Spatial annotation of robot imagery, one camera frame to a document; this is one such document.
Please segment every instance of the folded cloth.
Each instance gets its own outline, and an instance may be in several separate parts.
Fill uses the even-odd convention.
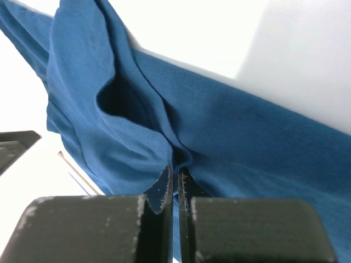
[[[186,166],[214,197],[310,202],[351,262],[351,136],[132,49],[107,0],[61,0],[53,18],[0,0],[0,29],[46,88],[48,129],[107,195]]]

